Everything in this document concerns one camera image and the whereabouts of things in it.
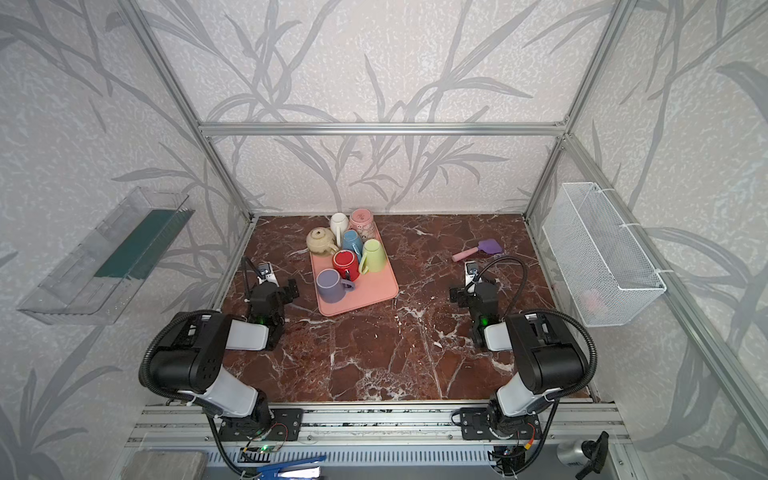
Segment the lavender purple mug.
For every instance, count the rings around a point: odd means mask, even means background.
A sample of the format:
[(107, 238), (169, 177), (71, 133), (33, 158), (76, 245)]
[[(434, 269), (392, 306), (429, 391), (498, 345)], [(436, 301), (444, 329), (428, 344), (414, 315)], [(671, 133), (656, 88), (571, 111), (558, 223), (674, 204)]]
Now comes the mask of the lavender purple mug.
[(355, 284), (341, 277), (338, 271), (329, 268), (322, 270), (315, 279), (319, 297), (328, 304), (338, 303), (347, 293), (355, 289)]

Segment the red mug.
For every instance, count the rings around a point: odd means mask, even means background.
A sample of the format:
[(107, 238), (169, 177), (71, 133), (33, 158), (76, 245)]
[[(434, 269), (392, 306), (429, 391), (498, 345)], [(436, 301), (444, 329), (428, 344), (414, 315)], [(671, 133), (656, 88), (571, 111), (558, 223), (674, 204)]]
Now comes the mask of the red mug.
[(344, 280), (355, 282), (360, 276), (358, 255), (351, 250), (339, 250), (332, 258), (333, 268)]

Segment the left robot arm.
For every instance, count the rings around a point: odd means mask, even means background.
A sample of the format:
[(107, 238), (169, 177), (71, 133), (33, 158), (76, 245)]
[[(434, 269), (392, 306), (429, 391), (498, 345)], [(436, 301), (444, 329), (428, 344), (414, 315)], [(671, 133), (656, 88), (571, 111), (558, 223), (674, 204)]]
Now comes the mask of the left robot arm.
[(257, 276), (246, 285), (246, 314), (218, 310), (179, 312), (150, 342), (139, 367), (142, 386), (158, 396), (192, 403), (211, 417), (243, 420), (255, 429), (271, 425), (266, 395), (224, 366), (228, 351), (274, 349), (285, 328), (285, 306), (299, 297), (294, 279), (282, 286), (270, 263), (242, 260)]

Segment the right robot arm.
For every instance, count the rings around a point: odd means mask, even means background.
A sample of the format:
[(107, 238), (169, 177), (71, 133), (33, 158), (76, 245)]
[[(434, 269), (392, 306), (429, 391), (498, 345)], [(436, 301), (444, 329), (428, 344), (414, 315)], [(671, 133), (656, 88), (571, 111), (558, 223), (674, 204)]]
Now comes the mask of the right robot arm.
[(469, 311), (476, 346), (513, 355), (516, 373), (487, 408), (487, 422), (497, 433), (582, 390), (594, 377), (596, 344), (573, 317), (539, 308), (500, 315), (498, 288), (489, 282), (453, 287), (449, 298)]

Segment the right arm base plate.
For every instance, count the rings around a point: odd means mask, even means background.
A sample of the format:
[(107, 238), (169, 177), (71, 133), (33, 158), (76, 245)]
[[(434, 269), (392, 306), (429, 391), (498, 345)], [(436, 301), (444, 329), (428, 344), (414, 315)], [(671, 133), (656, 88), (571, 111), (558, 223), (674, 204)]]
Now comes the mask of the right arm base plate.
[(537, 415), (504, 416), (491, 407), (465, 407), (451, 414), (463, 440), (512, 440), (532, 443), (541, 437)]

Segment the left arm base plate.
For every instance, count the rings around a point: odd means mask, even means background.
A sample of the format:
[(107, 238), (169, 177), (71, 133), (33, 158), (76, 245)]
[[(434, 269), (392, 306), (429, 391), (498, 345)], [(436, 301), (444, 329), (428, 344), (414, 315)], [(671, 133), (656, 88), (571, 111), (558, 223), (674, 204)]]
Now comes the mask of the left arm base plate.
[(300, 408), (277, 408), (258, 418), (223, 417), (218, 434), (222, 441), (297, 441), (302, 425), (304, 410)]

